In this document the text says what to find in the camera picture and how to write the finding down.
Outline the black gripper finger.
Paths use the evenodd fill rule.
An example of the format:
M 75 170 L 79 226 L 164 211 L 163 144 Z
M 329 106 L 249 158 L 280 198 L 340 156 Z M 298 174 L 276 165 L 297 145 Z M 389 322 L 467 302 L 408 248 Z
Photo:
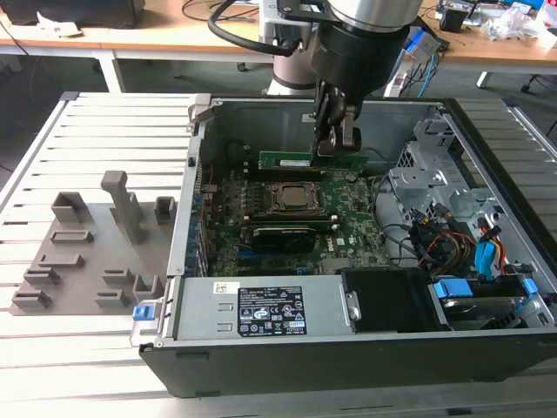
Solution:
M 361 149 L 360 129 L 355 125 L 358 107 L 348 104 L 340 123 L 340 150 L 343 152 L 358 152 Z
M 337 110 L 337 89 L 326 82 L 319 82 L 316 90 L 314 109 L 315 152 L 318 156 L 332 156 L 337 144 L 335 113 Z

